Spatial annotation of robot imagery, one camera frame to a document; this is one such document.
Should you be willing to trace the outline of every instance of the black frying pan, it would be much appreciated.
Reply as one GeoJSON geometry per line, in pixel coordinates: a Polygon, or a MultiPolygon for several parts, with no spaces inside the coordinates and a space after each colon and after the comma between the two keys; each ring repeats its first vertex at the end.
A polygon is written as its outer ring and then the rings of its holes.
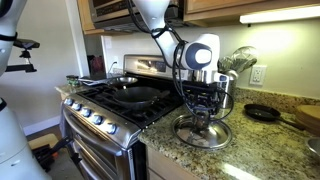
{"type": "Polygon", "coordinates": [[[151,87],[131,87],[116,91],[113,98],[123,107],[140,110],[152,105],[158,99],[164,98],[169,93],[169,91],[160,92],[151,87]]]}
{"type": "Polygon", "coordinates": [[[244,109],[245,109],[245,113],[253,119],[257,119],[260,121],[268,121],[268,122],[279,120],[297,129],[300,129],[300,130],[305,129],[300,124],[283,119],[281,117],[281,113],[272,107],[263,106],[259,104],[247,104],[244,106],[244,109]]]}

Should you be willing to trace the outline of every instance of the upper cabinet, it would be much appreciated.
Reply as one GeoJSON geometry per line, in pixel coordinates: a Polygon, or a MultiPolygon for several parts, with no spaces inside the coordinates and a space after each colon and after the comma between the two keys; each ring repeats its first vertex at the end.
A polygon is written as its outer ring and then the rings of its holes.
{"type": "Polygon", "coordinates": [[[91,20],[91,14],[90,14],[90,9],[89,9],[89,0],[77,0],[77,1],[78,1],[81,26],[82,26],[83,33],[85,35],[90,35],[90,34],[101,34],[101,35],[128,34],[128,33],[123,33],[123,32],[106,31],[104,29],[96,29],[93,25],[92,20],[91,20]]]}
{"type": "Polygon", "coordinates": [[[244,14],[317,4],[320,0],[186,0],[184,21],[202,27],[234,25],[244,14]]]}

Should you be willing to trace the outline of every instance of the wooden cabinet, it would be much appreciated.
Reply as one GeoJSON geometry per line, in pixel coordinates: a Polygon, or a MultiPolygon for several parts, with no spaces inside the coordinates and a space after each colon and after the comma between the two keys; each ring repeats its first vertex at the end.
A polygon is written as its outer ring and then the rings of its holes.
{"type": "Polygon", "coordinates": [[[147,166],[149,180],[198,180],[190,172],[182,169],[178,164],[147,147],[147,166]]]}
{"type": "Polygon", "coordinates": [[[125,32],[106,31],[104,29],[96,29],[91,20],[89,0],[77,0],[78,9],[81,20],[81,26],[85,35],[101,34],[101,35],[123,35],[128,34],[125,32]]]}
{"type": "Polygon", "coordinates": [[[319,4],[320,0],[186,0],[184,21],[202,27],[236,25],[244,14],[319,4]]]}

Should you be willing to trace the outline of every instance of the white wall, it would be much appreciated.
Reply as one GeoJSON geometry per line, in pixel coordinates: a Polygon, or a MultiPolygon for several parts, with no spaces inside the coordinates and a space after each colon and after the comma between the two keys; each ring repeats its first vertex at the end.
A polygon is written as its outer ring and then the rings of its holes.
{"type": "MultiPolygon", "coordinates": [[[[238,87],[320,99],[320,19],[254,24],[250,28],[236,25],[176,30],[187,41],[201,33],[219,35],[221,57],[230,56],[241,46],[256,47],[260,53],[257,64],[268,66],[264,85],[249,85],[248,69],[240,74],[238,87]]],[[[160,51],[150,35],[134,33],[111,37],[105,53],[109,68],[115,56],[160,54],[160,51]]]]}
{"type": "MultiPolygon", "coordinates": [[[[0,78],[0,96],[17,114],[22,127],[43,121],[57,122],[60,94],[55,86],[66,75],[79,74],[75,45],[65,0],[28,0],[17,27],[18,38],[40,43],[33,49],[35,73],[7,72],[0,78]]],[[[13,47],[9,64],[23,64],[19,48],[13,47]]]]}

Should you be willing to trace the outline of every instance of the lower cabinet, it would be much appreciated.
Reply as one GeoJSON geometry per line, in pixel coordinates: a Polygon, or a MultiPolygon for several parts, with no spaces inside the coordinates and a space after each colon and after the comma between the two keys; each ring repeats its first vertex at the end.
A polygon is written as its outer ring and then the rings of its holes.
{"type": "Polygon", "coordinates": [[[147,166],[149,180],[195,180],[200,179],[182,169],[178,164],[147,147],[147,166]]]}

